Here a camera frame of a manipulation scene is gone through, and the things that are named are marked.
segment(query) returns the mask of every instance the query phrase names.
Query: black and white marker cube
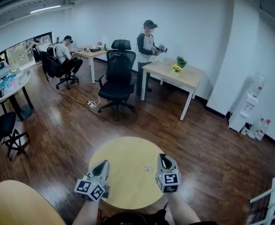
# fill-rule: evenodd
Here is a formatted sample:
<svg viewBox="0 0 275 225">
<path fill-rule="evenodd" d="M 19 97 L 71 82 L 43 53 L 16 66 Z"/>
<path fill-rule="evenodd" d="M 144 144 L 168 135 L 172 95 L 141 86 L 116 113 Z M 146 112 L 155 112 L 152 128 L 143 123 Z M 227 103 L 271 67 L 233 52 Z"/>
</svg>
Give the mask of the black and white marker cube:
<svg viewBox="0 0 275 225">
<path fill-rule="evenodd" d="M 157 175 L 156 182 L 163 193 L 176 192 L 180 186 L 180 173 L 161 173 Z"/>
<path fill-rule="evenodd" d="M 105 192 L 105 189 L 97 181 L 78 179 L 74 192 L 85 200 L 97 201 Z"/>
</svg>

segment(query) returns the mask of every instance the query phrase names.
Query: power strip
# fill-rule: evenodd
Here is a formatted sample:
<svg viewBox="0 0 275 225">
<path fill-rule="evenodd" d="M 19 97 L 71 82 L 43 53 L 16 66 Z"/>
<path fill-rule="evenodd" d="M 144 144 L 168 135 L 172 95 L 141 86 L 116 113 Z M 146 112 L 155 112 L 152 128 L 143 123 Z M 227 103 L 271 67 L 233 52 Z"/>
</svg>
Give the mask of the power strip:
<svg viewBox="0 0 275 225">
<path fill-rule="evenodd" d="M 91 109 L 96 108 L 100 104 L 100 97 L 98 97 L 99 102 L 96 104 L 94 101 L 88 101 L 86 105 L 88 105 Z"/>
</svg>

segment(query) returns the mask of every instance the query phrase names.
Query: chair base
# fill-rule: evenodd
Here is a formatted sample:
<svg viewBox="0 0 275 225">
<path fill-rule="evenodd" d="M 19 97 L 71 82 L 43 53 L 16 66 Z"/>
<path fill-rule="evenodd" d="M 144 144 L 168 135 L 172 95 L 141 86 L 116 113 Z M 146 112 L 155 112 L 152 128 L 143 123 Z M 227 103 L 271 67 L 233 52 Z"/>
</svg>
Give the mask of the chair base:
<svg viewBox="0 0 275 225">
<path fill-rule="evenodd" d="M 16 129 L 14 129 L 14 132 L 13 132 L 12 136 L 9 135 L 9 139 L 8 139 L 8 140 L 5 141 L 5 138 L 4 138 L 4 141 L 3 141 L 2 144 L 5 143 L 5 145 L 8 147 L 8 154 L 7 154 L 7 157 L 8 157 L 8 159 L 9 159 L 10 161 L 12 160 L 11 157 L 9 156 L 11 150 L 21 151 L 23 154 L 26 153 L 26 152 L 24 151 L 24 149 L 23 149 L 23 146 L 21 145 L 21 139 L 20 139 L 20 138 L 23 137 L 23 136 L 29 137 L 28 133 L 19 134 L 19 132 L 18 132 Z"/>
<path fill-rule="evenodd" d="M 104 108 L 116 106 L 115 121 L 118 121 L 118 120 L 119 120 L 119 105 L 122 105 L 122 106 L 125 106 L 125 107 L 130 108 L 130 110 L 131 110 L 132 112 L 135 112 L 135 111 L 136 111 L 135 107 L 132 106 L 132 105 L 130 105 L 130 104 L 127 104 L 127 103 L 121 102 L 121 101 L 118 101 L 118 102 L 113 101 L 113 102 L 111 102 L 111 103 L 109 103 L 109 104 L 106 104 L 106 105 L 102 106 L 101 108 L 99 108 L 98 112 L 101 113 L 101 112 L 102 112 L 102 109 L 104 109 Z"/>
<path fill-rule="evenodd" d="M 65 75 L 65 78 L 61 78 L 60 79 L 60 83 L 56 84 L 56 89 L 59 89 L 59 85 L 62 84 L 62 83 L 64 83 L 64 82 L 67 83 L 67 88 L 70 89 L 68 81 L 74 81 L 74 82 L 78 83 L 79 79 L 72 79 L 68 75 Z"/>
</svg>

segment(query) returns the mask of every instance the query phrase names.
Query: yellow tabletop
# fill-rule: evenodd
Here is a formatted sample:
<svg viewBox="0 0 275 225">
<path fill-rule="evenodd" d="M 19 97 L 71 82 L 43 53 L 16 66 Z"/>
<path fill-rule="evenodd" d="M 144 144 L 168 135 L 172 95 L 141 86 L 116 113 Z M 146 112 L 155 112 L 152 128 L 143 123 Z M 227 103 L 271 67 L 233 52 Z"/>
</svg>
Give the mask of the yellow tabletop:
<svg viewBox="0 0 275 225">
<path fill-rule="evenodd" d="M 108 199 L 117 208 L 139 209 L 162 196 L 155 183 L 157 156 L 163 153 L 155 144 L 137 137 L 121 137 L 100 147 L 90 166 L 107 159 L 110 163 Z"/>
<path fill-rule="evenodd" d="M 65 225 L 38 192 L 18 181 L 0 183 L 0 225 Z"/>
<path fill-rule="evenodd" d="M 164 62 L 156 61 L 146 66 L 143 66 L 143 69 L 148 73 L 156 74 L 164 79 L 175 82 L 183 86 L 189 86 L 192 88 L 197 88 L 203 71 L 199 68 L 186 65 L 183 68 L 182 73 L 179 76 L 172 74 L 171 66 L 174 64 L 166 64 Z"/>
<path fill-rule="evenodd" d="M 93 45 L 87 45 L 84 48 L 87 48 L 87 47 L 92 48 Z M 98 57 L 105 53 L 107 53 L 107 51 L 105 51 L 105 50 L 100 50 L 99 52 L 95 52 L 95 53 L 94 52 L 85 52 L 85 51 L 74 51 L 75 55 L 85 57 L 85 58 L 95 58 L 95 57 Z"/>
</svg>

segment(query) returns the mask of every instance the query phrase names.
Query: black pants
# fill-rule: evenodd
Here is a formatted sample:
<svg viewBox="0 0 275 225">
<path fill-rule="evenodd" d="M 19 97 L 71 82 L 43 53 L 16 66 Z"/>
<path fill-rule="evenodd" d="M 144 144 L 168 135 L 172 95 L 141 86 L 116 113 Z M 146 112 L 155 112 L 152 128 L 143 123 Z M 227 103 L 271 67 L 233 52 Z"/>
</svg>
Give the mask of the black pants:
<svg viewBox="0 0 275 225">
<path fill-rule="evenodd" d="M 61 67 L 62 69 L 67 70 L 68 71 L 67 75 L 69 75 L 71 71 L 73 73 L 78 72 L 82 64 L 83 64 L 83 61 L 81 59 L 73 58 L 72 60 L 65 60 L 62 63 Z"/>
<path fill-rule="evenodd" d="M 143 83 L 143 69 L 142 67 L 145 65 L 150 64 L 151 62 L 138 62 L 137 63 L 137 95 L 140 96 L 142 93 L 142 83 Z M 150 73 L 147 73 L 147 78 L 146 78 L 146 89 L 148 88 L 148 81 L 150 78 Z"/>
</svg>

